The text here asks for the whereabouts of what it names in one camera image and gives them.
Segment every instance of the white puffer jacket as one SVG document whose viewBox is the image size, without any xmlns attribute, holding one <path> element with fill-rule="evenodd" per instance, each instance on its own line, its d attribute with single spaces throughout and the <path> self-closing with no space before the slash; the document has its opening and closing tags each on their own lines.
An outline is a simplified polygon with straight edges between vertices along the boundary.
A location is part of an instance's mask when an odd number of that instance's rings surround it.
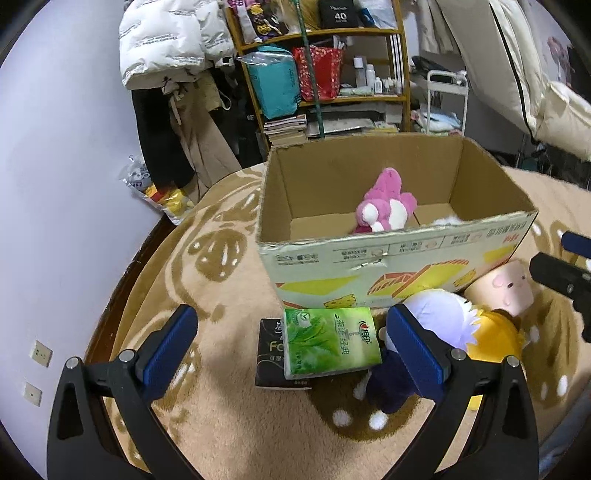
<svg viewBox="0 0 591 480">
<path fill-rule="evenodd" d="M 216 0 L 134 0 L 119 26 L 119 66 L 129 90 L 194 82 L 232 63 L 234 43 Z"/>
</svg>

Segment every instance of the power outlet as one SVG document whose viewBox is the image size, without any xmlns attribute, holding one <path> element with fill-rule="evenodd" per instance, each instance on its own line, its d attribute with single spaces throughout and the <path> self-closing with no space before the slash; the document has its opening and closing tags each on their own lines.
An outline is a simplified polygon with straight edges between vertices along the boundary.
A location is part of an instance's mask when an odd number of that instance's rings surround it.
<svg viewBox="0 0 591 480">
<path fill-rule="evenodd" d="M 35 385 L 31 385 L 29 382 L 25 384 L 25 391 L 22 396 L 25 397 L 29 402 L 38 407 L 41 405 L 42 391 L 39 390 Z"/>
<path fill-rule="evenodd" d="M 31 358 L 43 367 L 49 367 L 51 361 L 51 354 L 53 351 L 43 345 L 39 340 L 35 340 L 35 346 L 31 351 Z"/>
</svg>

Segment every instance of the red patterned bag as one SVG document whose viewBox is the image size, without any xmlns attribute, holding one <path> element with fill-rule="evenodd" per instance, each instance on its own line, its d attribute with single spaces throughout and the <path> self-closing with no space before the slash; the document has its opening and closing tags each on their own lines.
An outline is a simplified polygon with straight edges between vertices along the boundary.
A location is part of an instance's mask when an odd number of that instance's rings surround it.
<svg viewBox="0 0 591 480">
<path fill-rule="evenodd" d="M 345 51 L 339 48 L 315 46 L 310 46 L 310 51 L 320 100 L 335 98 L 339 94 L 340 68 L 343 64 Z M 294 48 L 293 56 L 297 65 L 298 77 L 300 78 L 301 97 L 309 102 L 314 99 L 314 94 L 304 47 Z"/>
</svg>

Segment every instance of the shelf board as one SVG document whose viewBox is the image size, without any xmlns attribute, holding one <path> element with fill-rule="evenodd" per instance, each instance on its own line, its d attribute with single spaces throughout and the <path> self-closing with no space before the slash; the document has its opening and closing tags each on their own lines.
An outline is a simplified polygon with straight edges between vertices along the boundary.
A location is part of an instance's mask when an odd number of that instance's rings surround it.
<svg viewBox="0 0 591 480">
<path fill-rule="evenodd" d="M 367 28 L 367 27 L 358 27 L 358 28 L 328 28 L 326 30 L 312 30 L 307 32 L 308 37 L 319 37 L 322 35 L 368 35 L 368 36 L 384 36 L 388 37 L 390 35 L 400 35 L 400 30 L 397 28 Z M 285 40 L 293 40 L 295 38 L 301 38 L 301 34 L 299 33 L 290 33 L 287 35 L 282 35 L 280 37 L 270 38 L 269 40 L 265 40 L 264 42 L 260 43 L 249 43 L 248 45 L 241 45 L 240 50 L 252 50 L 253 48 L 262 47 L 263 45 L 270 45 L 278 42 L 282 42 Z"/>
<path fill-rule="evenodd" d="M 351 102 L 404 102 L 406 97 L 404 95 L 372 95 L 372 96 L 350 96 L 337 97 L 331 100 L 321 100 L 322 105 L 330 105 L 332 103 L 351 103 Z M 300 102 L 299 108 L 314 106 L 314 102 Z"/>
</svg>

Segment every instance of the white bottle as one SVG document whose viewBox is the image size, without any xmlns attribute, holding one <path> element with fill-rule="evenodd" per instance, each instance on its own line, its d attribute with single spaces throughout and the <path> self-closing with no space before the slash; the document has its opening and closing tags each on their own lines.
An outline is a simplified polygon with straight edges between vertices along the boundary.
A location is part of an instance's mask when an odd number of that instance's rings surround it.
<svg viewBox="0 0 591 480">
<path fill-rule="evenodd" d="M 376 77 L 374 82 L 374 93 L 382 93 L 384 91 L 384 84 L 379 77 Z"/>
<path fill-rule="evenodd" d="M 368 63 L 367 68 L 365 69 L 365 78 L 367 80 L 367 86 L 373 88 L 375 83 L 375 70 L 374 66 Z"/>
<path fill-rule="evenodd" d="M 365 78 L 365 67 L 362 57 L 353 57 L 353 67 L 355 67 L 355 86 L 357 88 L 367 86 Z"/>
</svg>

